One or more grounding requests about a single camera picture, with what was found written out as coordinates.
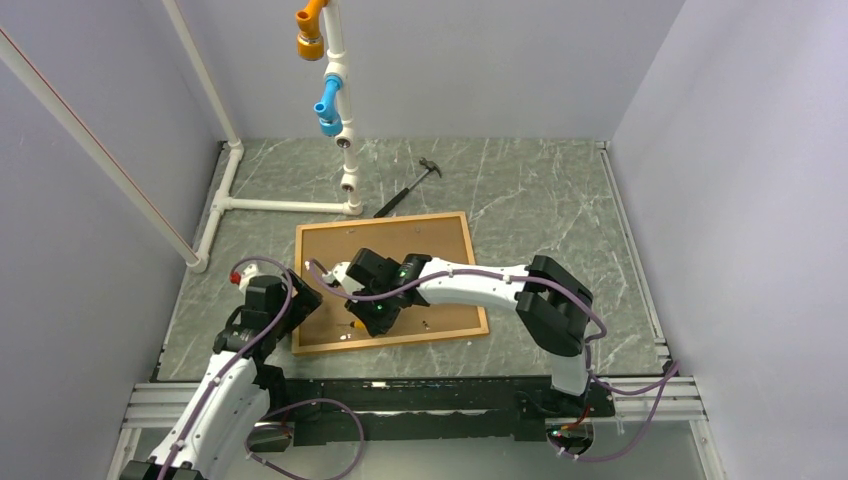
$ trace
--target corkboard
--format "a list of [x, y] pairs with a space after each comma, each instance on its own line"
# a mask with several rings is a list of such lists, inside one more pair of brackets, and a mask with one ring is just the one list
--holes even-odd
[[345, 300], [324, 292], [303, 267], [304, 260], [315, 258], [327, 268], [332, 268], [338, 262], [351, 261], [361, 247], [368, 247], [397, 262], [402, 262], [409, 253], [425, 253], [451, 262], [474, 265], [465, 212], [299, 225], [295, 242], [297, 274], [324, 295], [324, 302], [318, 310], [292, 334], [292, 353], [295, 355], [489, 333], [483, 308], [434, 305], [402, 310], [387, 334], [372, 338], [365, 329], [350, 326], [356, 317], [345, 310]]

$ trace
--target hammer head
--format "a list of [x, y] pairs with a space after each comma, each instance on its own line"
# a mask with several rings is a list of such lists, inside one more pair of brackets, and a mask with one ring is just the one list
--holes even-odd
[[441, 169], [441, 168], [439, 168], [439, 166], [438, 166], [438, 165], [436, 165], [436, 162], [433, 162], [433, 161], [431, 161], [431, 160], [427, 160], [427, 159], [426, 159], [426, 158], [424, 158], [424, 157], [421, 157], [421, 158], [418, 160], [418, 163], [419, 163], [421, 166], [423, 166], [424, 168], [426, 168], [427, 170], [431, 171], [431, 172], [432, 172], [433, 170], [435, 170], [435, 171], [436, 171], [436, 173], [438, 173], [438, 174], [439, 174], [439, 178], [441, 178], [441, 177], [442, 177], [442, 169]]

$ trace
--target blue pipe fitting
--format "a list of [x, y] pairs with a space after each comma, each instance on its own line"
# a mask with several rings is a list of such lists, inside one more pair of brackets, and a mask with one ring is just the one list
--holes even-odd
[[321, 133], [328, 137], [334, 137], [342, 133], [342, 119], [336, 110], [336, 94], [342, 88], [342, 79], [338, 75], [327, 75], [324, 80], [324, 95], [321, 101], [316, 103], [313, 110], [318, 114], [318, 124]]

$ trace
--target hammer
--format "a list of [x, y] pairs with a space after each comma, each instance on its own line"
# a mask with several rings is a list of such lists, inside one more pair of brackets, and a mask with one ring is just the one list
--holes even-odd
[[394, 197], [392, 197], [391, 200], [389, 200], [388, 203], [383, 205], [383, 208], [381, 208], [379, 212], [374, 214], [374, 218], [385, 217], [386, 214], [391, 212], [392, 209], [395, 208], [397, 206], [397, 204], [400, 203], [400, 201], [403, 200], [406, 197], [406, 195], [409, 193], [409, 191], [412, 190], [413, 188], [415, 188], [415, 186], [418, 185], [421, 182], [421, 180], [424, 180], [424, 177], [429, 175], [430, 172], [435, 170], [436, 173], [439, 174], [439, 178], [442, 177], [442, 170], [439, 168], [438, 165], [436, 165], [436, 162], [431, 162], [430, 160], [427, 160], [426, 158], [421, 157], [418, 160], [418, 163], [421, 166], [423, 166], [424, 168], [426, 168], [427, 170], [424, 170], [423, 172], [421, 172], [421, 175], [418, 175], [418, 178], [413, 180], [412, 183], [410, 183], [408, 187], [403, 187], [403, 190], [399, 191], [397, 193], [397, 195], [395, 195]]

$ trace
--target vertical pipe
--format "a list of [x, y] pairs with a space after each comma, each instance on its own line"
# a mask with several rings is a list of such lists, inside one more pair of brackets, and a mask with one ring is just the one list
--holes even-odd
[[180, 42], [183, 44], [183, 48], [185, 48], [189, 60], [191, 60], [191, 66], [194, 67], [194, 71], [200, 79], [200, 85], [203, 86], [203, 91], [206, 93], [209, 103], [212, 104], [212, 109], [215, 111], [215, 115], [221, 123], [221, 128], [224, 129], [224, 135], [227, 137], [227, 142], [229, 142], [230, 146], [237, 145], [239, 143], [239, 137], [236, 135], [235, 129], [233, 129], [233, 124], [230, 122], [230, 117], [227, 116], [227, 111], [224, 110], [224, 104], [221, 103], [221, 97], [215, 90], [215, 84], [212, 83], [212, 77], [209, 76], [209, 71], [206, 70], [206, 65], [203, 64], [203, 59], [200, 57], [197, 45], [191, 38], [191, 32], [188, 30], [188, 25], [185, 23], [185, 18], [183, 18], [182, 12], [180, 12], [177, 0], [162, 0], [162, 5], [164, 5], [165, 10], [168, 11], [168, 17], [171, 19], [171, 23], [174, 24], [174, 29], [180, 37]]
[[215, 240], [215, 234], [218, 231], [218, 224], [221, 223], [221, 217], [230, 208], [230, 201], [232, 200], [230, 197], [230, 188], [233, 185], [233, 179], [236, 177], [236, 171], [243, 156], [244, 145], [238, 144], [230, 147], [224, 176], [221, 178], [221, 184], [218, 186], [218, 190], [215, 191], [215, 196], [212, 197], [212, 205], [209, 207], [209, 218], [206, 219], [206, 226], [203, 227], [203, 234], [200, 237], [200, 245], [197, 247], [197, 255], [204, 262], [209, 261], [209, 252], [212, 250], [212, 242]]
[[344, 55], [339, 0], [327, 2], [327, 6], [324, 7], [324, 25], [327, 27], [327, 51], [334, 55]]
[[350, 107], [350, 78], [347, 76], [347, 52], [342, 37], [342, 21], [339, 13], [339, 0], [329, 0], [324, 7], [324, 26], [327, 37], [327, 58], [329, 65], [327, 73], [344, 72], [344, 85], [336, 95], [336, 108], [342, 120], [342, 133], [336, 136], [336, 144], [343, 146], [344, 171], [342, 188], [347, 191], [347, 214], [359, 214], [362, 211], [362, 201], [357, 187], [359, 178], [359, 163], [356, 160], [355, 132], [353, 128], [353, 112]]
[[124, 168], [106, 150], [102, 143], [82, 123], [79, 116], [59, 96], [59, 93], [47, 82], [24, 53], [12, 42], [6, 32], [0, 28], [0, 59], [9, 66], [18, 79], [41, 102], [65, 130], [80, 144], [106, 175], [115, 182], [124, 195], [138, 208], [154, 227], [168, 240], [177, 253], [186, 261], [189, 267], [205, 268], [206, 265], [194, 253], [174, 227], [165, 219], [162, 213], [153, 205], [135, 182], [127, 175]]

